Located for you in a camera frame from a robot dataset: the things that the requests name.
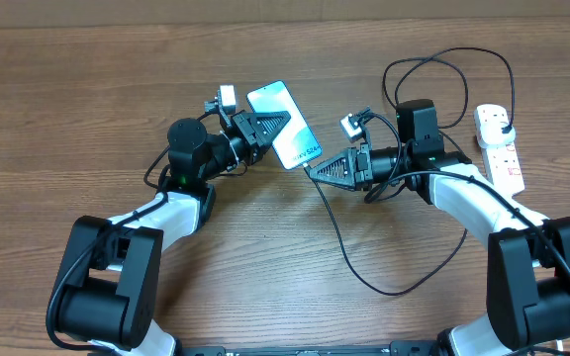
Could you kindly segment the Samsung Galaxy smartphone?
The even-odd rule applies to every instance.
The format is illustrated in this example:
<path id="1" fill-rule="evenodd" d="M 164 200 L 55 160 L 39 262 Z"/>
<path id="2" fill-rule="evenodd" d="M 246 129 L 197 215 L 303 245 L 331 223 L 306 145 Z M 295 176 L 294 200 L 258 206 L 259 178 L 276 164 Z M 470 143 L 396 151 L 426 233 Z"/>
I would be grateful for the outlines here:
<path id="1" fill-rule="evenodd" d="M 287 112 L 290 115 L 290 120 L 272 143 L 286 170 L 297 168 L 322 155 L 320 142 L 282 80 L 250 91 L 246 94 L 246 100 L 256 113 Z"/>

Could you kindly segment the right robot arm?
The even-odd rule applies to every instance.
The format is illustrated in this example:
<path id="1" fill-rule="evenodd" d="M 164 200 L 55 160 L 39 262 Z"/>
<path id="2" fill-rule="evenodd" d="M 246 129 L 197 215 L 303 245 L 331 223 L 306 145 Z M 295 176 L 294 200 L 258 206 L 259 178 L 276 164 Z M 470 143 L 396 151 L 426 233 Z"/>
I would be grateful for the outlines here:
<path id="1" fill-rule="evenodd" d="M 559 354 L 548 342 L 570 338 L 570 217 L 550 219 L 500 192 L 460 151 L 448 152 L 429 99 L 396 105 L 397 146 L 372 148 L 375 113 L 340 124 L 351 146 L 305 169 L 315 185 L 366 190 L 402 184 L 448 213 L 488 252 L 486 313 L 442 331 L 435 340 L 393 341 L 393 355 Z"/>

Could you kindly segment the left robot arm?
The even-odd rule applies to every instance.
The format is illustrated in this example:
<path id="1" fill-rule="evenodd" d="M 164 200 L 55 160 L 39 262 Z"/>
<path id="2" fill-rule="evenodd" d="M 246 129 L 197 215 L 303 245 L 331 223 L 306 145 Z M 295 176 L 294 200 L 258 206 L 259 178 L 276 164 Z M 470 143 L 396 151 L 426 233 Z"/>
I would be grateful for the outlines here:
<path id="1" fill-rule="evenodd" d="M 179 339 L 153 319 L 162 252 L 209 219 L 212 179 L 258 162 L 289 121 L 285 111 L 241 111 L 223 116 L 217 134 L 201 119 L 174 122 L 154 198 L 121 216 L 73 224 L 47 305 L 50 341 L 89 355 L 182 354 Z"/>

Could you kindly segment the white charger plug adapter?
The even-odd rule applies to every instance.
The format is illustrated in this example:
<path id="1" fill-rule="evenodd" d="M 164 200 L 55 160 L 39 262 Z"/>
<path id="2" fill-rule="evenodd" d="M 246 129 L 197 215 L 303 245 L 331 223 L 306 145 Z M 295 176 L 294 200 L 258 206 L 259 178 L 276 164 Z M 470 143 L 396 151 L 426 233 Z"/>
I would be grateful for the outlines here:
<path id="1" fill-rule="evenodd" d="M 477 129 L 477 141 L 481 148 L 497 148 L 513 143 L 516 139 L 516 130 L 500 123 L 486 124 L 481 122 Z"/>

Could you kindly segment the white power strip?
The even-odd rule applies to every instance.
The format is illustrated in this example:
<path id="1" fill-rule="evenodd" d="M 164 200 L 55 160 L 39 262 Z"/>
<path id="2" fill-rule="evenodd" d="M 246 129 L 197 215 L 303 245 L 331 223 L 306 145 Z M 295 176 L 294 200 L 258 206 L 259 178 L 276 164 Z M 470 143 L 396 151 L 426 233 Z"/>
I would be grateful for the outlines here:
<path id="1" fill-rule="evenodd" d="M 473 113 L 476 137 L 481 122 L 486 124 L 500 123 L 509 125 L 507 110 L 495 104 L 479 105 Z M 521 170 L 515 142 L 497 148 L 481 148 L 486 176 L 503 195 L 510 197 L 524 190 Z"/>

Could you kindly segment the cardboard backdrop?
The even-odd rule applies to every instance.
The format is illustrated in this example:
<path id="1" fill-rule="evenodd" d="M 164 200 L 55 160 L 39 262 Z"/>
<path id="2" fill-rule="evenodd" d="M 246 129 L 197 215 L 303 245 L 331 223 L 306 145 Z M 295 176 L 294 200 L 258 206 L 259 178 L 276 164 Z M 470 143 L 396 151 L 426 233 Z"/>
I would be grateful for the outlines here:
<path id="1" fill-rule="evenodd" d="M 0 0 L 0 29 L 564 16 L 570 0 Z"/>

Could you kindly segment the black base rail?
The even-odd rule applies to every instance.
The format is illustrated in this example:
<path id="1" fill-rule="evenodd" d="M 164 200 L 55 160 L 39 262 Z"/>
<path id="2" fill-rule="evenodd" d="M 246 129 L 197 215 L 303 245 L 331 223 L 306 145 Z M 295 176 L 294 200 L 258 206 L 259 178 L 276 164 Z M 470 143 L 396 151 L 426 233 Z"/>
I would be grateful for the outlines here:
<path id="1" fill-rule="evenodd" d="M 377 346 L 311 346 L 227 349 L 223 346 L 184 347 L 178 356 L 452 356 L 450 348 L 434 340 L 392 341 Z"/>

